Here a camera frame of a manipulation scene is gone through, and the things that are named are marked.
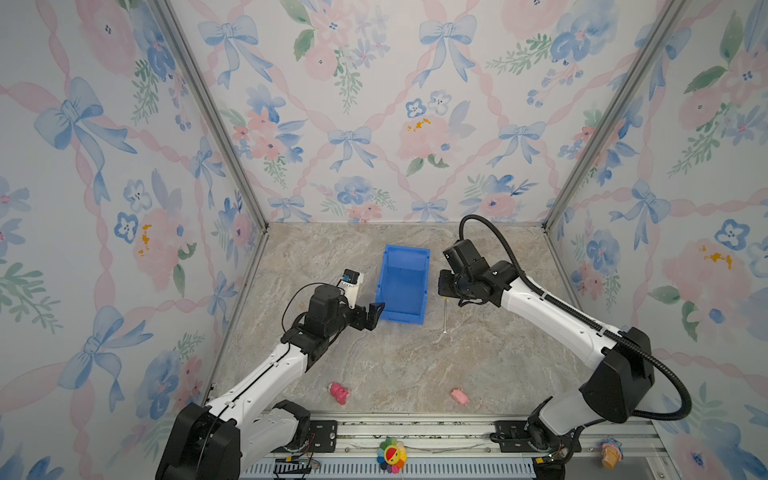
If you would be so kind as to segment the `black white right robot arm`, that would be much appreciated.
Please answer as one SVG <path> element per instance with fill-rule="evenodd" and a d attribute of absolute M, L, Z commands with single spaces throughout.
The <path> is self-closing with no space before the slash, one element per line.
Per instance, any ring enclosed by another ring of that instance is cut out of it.
<path fill-rule="evenodd" d="M 648 337 L 621 333 L 525 279 L 508 261 L 489 265 L 474 244 L 459 240 L 443 251 L 450 267 L 440 272 L 438 292 L 468 304 L 492 304 L 521 316 L 570 350 L 591 369 L 576 389 L 543 401 L 528 417 L 522 438 L 538 451 L 551 451 L 580 427 L 602 421 L 624 423 L 654 384 L 652 364 L 640 353 L 650 348 Z"/>

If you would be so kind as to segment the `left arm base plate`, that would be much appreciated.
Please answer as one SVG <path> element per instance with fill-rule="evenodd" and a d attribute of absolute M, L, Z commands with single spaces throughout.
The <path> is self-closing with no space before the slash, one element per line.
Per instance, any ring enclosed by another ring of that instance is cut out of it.
<path fill-rule="evenodd" d="M 300 423 L 291 441 L 274 453 L 333 453 L 336 449 L 338 425 L 336 420 L 309 420 Z"/>

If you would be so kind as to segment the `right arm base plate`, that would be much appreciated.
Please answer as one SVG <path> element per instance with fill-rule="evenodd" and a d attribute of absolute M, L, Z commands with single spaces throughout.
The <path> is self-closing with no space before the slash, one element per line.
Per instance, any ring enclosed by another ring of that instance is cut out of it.
<path fill-rule="evenodd" d="M 582 451 L 581 443 L 572 434 L 555 437 L 541 427 L 530 427 L 526 420 L 499 420 L 494 423 L 494 431 L 489 439 L 500 446 L 503 453 L 550 454 L 562 455 Z"/>

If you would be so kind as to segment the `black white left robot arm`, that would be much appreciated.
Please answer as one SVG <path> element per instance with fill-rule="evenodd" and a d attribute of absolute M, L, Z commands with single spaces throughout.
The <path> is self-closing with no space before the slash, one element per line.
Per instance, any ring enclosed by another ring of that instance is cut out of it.
<path fill-rule="evenodd" d="M 286 329 L 266 360 L 236 386 L 176 416 L 155 476 L 237 479 L 275 450 L 310 446 L 310 412 L 278 395 L 306 373 L 348 327 L 372 331 L 385 309 L 361 306 L 359 286 L 313 283 L 306 311 Z"/>

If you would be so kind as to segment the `yellow handled screwdriver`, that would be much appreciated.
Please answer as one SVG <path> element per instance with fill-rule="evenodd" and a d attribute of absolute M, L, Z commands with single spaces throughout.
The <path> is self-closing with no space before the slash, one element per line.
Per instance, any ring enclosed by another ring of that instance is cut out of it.
<path fill-rule="evenodd" d="M 442 334 L 447 334 L 448 329 L 448 298 L 443 298 L 443 307 L 442 307 Z"/>

